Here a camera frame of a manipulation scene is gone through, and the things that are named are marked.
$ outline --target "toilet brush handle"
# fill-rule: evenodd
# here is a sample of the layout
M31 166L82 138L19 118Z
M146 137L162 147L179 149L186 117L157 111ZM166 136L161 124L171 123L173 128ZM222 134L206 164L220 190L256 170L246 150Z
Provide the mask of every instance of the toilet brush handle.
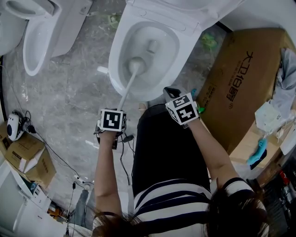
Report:
M129 83L128 83L126 89L125 89L125 92L124 92L124 94L123 94L123 96L122 96L122 98L121 98L121 100L120 100L120 102L119 102L119 106L118 106L118 108L117 108L118 111L121 111L121 110L122 110L122 107L123 107L123 104L124 104L124 102L125 102L126 96L127 96L128 93L129 93L129 90L130 90L130 86L131 86L131 84L132 84L133 81L135 80L135 77L136 77L136 74L137 74L138 70L139 70L139 67L135 68L135 71L134 71L133 75L131 76L131 78L130 78L130 80L129 80Z

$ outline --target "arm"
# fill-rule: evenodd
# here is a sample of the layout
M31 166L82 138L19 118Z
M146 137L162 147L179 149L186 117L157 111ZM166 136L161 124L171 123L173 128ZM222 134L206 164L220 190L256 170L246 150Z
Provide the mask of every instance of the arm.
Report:
M223 186L228 180L239 177L226 150L207 131L199 119L188 123L193 136L203 155L212 179L217 178L218 186Z
M112 143L116 132L105 131L100 135L99 157L94 180L96 208L101 212L121 215L113 163Z

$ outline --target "hair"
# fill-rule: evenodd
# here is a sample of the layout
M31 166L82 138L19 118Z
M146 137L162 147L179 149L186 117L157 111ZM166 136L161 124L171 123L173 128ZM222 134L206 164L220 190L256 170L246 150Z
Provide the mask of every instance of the hair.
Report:
M260 198L237 199L229 197L225 189L218 189L212 196L207 209L207 222L204 234L207 237L265 237L268 224ZM93 237L147 237L135 226L141 223L139 218L123 214L107 218L104 214L96 215L100 227L94 229Z

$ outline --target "hand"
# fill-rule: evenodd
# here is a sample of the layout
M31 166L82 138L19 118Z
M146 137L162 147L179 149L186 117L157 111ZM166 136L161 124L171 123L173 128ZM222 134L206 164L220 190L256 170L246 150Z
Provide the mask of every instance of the hand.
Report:
M104 131L103 133L100 133L100 140L101 141L105 141L105 142L109 142L109 143L113 143L113 140L116 136L115 131Z

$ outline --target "toilet brush head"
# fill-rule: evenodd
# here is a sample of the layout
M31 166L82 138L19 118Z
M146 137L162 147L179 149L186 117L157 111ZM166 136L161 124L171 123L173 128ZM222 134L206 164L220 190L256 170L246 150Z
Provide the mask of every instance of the toilet brush head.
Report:
M129 61L129 71L131 74L133 74L137 68L139 68L139 69L138 69L136 75L143 74L147 69L146 63L145 63L144 59L142 59L141 57L133 57Z

